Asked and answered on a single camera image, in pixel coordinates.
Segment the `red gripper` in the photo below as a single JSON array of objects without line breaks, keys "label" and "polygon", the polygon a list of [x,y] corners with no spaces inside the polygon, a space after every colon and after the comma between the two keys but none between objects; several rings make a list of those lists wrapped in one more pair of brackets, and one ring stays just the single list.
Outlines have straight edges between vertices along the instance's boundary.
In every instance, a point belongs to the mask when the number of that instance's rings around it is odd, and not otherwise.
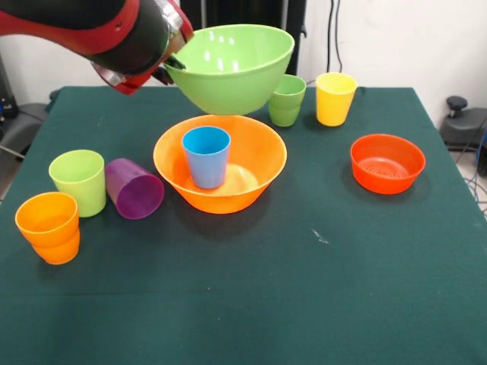
[{"label": "red gripper", "polygon": [[166,68],[186,69],[174,54],[192,37],[191,23],[176,2],[140,1],[134,27],[116,48],[122,68],[113,77],[113,87],[132,94],[149,78],[172,85]]}]

